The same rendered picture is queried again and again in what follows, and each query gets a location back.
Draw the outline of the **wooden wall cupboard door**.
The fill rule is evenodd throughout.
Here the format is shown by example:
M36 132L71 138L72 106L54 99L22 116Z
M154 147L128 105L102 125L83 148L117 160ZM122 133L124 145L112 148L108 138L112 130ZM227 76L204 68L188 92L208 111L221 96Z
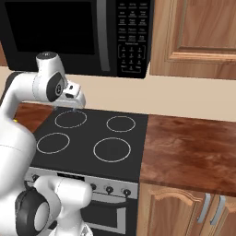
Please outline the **wooden wall cupboard door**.
M150 74L236 80L236 0L155 0Z

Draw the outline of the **black hob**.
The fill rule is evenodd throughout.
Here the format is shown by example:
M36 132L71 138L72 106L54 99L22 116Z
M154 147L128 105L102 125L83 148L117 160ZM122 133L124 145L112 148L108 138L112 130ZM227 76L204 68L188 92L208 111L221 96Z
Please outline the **black hob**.
M59 107L34 132L35 168L136 183L148 116Z

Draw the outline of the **black microwave oven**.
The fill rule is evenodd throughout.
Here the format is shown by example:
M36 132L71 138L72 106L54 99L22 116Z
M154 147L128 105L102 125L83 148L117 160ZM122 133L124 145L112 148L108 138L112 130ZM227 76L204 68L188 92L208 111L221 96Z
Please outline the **black microwave oven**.
M70 75L144 78L154 0L107 0L110 71L100 67L97 0L0 0L0 42L8 68L38 70L36 55L55 52Z

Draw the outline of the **silver oven door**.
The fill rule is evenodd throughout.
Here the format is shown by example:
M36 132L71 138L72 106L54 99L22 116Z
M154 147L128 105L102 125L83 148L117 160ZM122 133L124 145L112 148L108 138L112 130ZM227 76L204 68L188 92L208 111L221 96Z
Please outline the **silver oven door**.
M136 199L94 193L81 215L94 236L136 236Z

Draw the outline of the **silver oven control panel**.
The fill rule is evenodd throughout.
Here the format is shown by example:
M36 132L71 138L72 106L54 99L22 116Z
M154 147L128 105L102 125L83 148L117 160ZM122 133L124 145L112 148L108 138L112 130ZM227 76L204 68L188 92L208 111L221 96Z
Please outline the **silver oven control panel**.
M97 194L107 195L108 193L106 192L106 187L111 186L113 188L113 192L110 195L125 197L125 195L123 194L123 190L129 189L131 191L131 194L127 196L128 198L137 199L138 197L138 184L137 183L123 182L123 181L117 181L117 180L112 180L112 179L107 179L107 178L67 173L67 172L62 172L62 171L44 170L44 169L33 168L33 167L29 168L28 172L26 173L25 179L28 182L34 183L34 181L32 180L32 175L34 174L37 174L39 176L52 175L52 176L58 176L58 177L64 177L64 178L71 178L71 179L84 181L89 184L95 183L97 185L97 189L93 191Z

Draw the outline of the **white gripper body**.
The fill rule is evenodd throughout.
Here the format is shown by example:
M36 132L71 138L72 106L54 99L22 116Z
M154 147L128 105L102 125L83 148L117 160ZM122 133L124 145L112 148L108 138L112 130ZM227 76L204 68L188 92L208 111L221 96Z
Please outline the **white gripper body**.
M86 106L86 99L82 91L77 95L65 93L55 101L55 104L60 107L84 109Z

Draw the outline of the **wooden base cupboard door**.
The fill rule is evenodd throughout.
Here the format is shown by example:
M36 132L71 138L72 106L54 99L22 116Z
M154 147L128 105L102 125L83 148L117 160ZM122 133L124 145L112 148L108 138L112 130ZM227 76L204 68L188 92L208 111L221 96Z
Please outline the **wooden base cupboard door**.
M141 183L136 236L204 236L207 213L197 223L204 201L202 192Z
M221 206L213 236L236 236L236 197L221 195Z

